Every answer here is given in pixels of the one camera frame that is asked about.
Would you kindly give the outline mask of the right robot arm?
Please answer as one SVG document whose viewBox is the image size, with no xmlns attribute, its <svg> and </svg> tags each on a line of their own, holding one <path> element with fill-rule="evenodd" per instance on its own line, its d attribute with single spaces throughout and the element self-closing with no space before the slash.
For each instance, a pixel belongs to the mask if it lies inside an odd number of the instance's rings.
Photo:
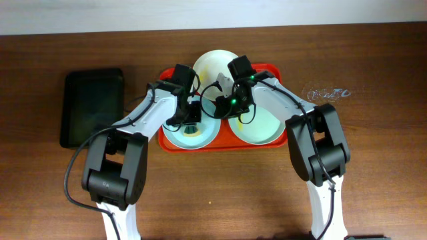
<svg viewBox="0 0 427 240">
<path fill-rule="evenodd" d="M 215 117 L 239 117 L 261 107 L 285 125 L 292 166 L 308 187 L 311 239 L 345 239 L 342 183 L 350 150 L 335 107 L 304 101 L 269 71 L 257 72 L 243 55 L 228 63 L 212 86 L 222 92 Z"/>
</svg>

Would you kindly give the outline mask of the green yellow sponge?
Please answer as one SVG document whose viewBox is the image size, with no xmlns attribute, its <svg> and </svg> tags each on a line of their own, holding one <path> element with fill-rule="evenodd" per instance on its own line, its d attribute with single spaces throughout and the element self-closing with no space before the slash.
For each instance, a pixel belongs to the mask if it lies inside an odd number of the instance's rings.
<svg viewBox="0 0 427 240">
<path fill-rule="evenodd" d="M 183 131 L 184 137 L 197 137 L 201 134 L 201 131 L 197 125 L 187 125 Z"/>
</svg>

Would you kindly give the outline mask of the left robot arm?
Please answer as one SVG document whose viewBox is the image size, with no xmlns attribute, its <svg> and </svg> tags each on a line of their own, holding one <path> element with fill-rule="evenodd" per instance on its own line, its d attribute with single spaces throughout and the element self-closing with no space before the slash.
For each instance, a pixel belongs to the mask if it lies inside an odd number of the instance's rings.
<svg viewBox="0 0 427 240">
<path fill-rule="evenodd" d="M 140 239 L 136 206 L 147 174 L 148 143 L 163 124 L 182 129 L 201 120 L 193 81 L 197 73 L 176 65 L 171 78 L 148 85 L 144 100 L 125 118 L 92 135 L 81 179 L 102 214 L 108 239 Z"/>
</svg>

